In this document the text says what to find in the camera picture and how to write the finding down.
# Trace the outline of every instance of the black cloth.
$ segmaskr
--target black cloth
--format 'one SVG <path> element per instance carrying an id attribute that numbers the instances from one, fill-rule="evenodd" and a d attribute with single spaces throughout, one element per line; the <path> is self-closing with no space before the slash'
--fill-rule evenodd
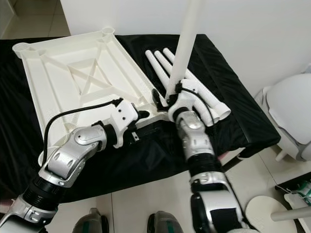
<path id="1" fill-rule="evenodd" d="M 50 38 L 0 41 L 0 198 L 16 198 L 38 172 L 37 158 L 43 149 L 22 61 L 12 51 L 19 42 L 34 43 Z M 117 36 L 154 86 L 164 88 L 151 68 L 146 49 L 176 50 L 177 35 Z M 211 135 L 217 154 L 245 147 L 250 157 L 276 144 L 280 136 L 247 92 L 224 57 L 205 36 L 198 35 L 189 69 L 232 113 L 216 125 Z M 158 121 L 138 130 L 140 141 L 121 149 L 101 151 L 88 160 L 64 202 L 81 200 L 166 178 L 187 170 L 180 139 L 171 122 Z"/>

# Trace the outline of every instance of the white wall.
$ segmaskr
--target white wall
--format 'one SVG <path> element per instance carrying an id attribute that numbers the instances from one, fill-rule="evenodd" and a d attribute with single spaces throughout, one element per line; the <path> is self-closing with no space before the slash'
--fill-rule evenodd
<path id="1" fill-rule="evenodd" d="M 3 37 L 5 30 L 8 28 L 15 11 L 9 0 L 0 0 L 0 38 Z"/>
<path id="2" fill-rule="evenodd" d="M 311 0 L 206 0 L 200 33 L 252 95 L 311 62 Z M 186 0 L 61 0 L 71 34 L 180 33 Z"/>

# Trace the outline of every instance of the vertical white pole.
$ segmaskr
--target vertical white pole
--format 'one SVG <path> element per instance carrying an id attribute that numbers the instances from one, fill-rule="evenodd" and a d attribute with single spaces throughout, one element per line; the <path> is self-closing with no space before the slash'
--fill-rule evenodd
<path id="1" fill-rule="evenodd" d="M 175 61 L 165 99 L 175 93 L 176 84 L 185 77 L 193 44 L 198 32 L 200 15 L 206 0 L 188 0 L 186 16 L 179 37 Z"/>

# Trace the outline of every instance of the wire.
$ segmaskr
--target wire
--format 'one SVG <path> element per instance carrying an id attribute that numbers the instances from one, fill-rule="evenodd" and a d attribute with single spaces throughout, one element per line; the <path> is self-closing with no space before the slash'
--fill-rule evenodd
<path id="1" fill-rule="evenodd" d="M 215 144 L 215 148 L 214 148 L 214 153 L 216 154 L 216 156 L 218 156 L 217 155 L 217 131 L 216 131 L 216 126 L 215 126 L 215 121 L 214 121 L 214 118 L 213 118 L 213 115 L 212 115 L 212 112 L 210 111 L 210 109 L 209 109 L 209 105 L 208 105 L 208 103 L 206 103 L 206 101 L 198 94 L 198 93 L 195 93 L 194 91 L 191 91 L 191 90 L 189 90 L 189 89 L 186 89 L 186 88 L 181 88 L 180 90 L 182 90 L 182 91 L 186 91 L 186 92 L 189 92 L 189 93 L 191 93 L 191 94 L 193 94 L 193 95 L 195 95 L 197 98 L 199 98 L 199 100 L 200 101 L 202 101 L 202 103 L 206 106 L 206 108 L 207 108 L 207 110 L 208 110 L 208 113 L 209 113 L 209 115 L 210 115 L 210 118 L 212 119 L 212 123 L 213 123 L 213 133 L 214 133 L 214 144 Z"/>
<path id="2" fill-rule="evenodd" d="M 113 104 L 115 106 L 118 106 L 118 104 L 123 100 L 123 98 L 119 98 L 116 100 L 112 100 L 112 101 L 108 101 L 106 103 L 101 103 L 101 104 L 97 104 L 97 105 L 92 105 L 89 107 L 84 107 L 84 108 L 77 108 L 77 109 L 73 109 L 73 110 L 69 110 L 66 112 L 62 112 L 60 114 L 57 114 L 55 116 L 53 116 L 47 126 L 45 127 L 45 131 L 44 131 L 44 140 L 43 140 L 43 161 L 42 161 L 42 166 L 46 163 L 47 158 L 48 158 L 48 136 L 49 136 L 49 130 L 51 125 L 53 124 L 53 122 L 55 120 L 57 120 L 58 118 L 68 115 L 68 114 L 72 114 L 72 113 L 77 113 L 77 112 L 82 112 L 82 111 L 86 111 L 86 110 L 91 110 L 91 109 L 95 109 L 95 108 L 101 108 L 101 107 L 105 107 L 107 105 Z"/>

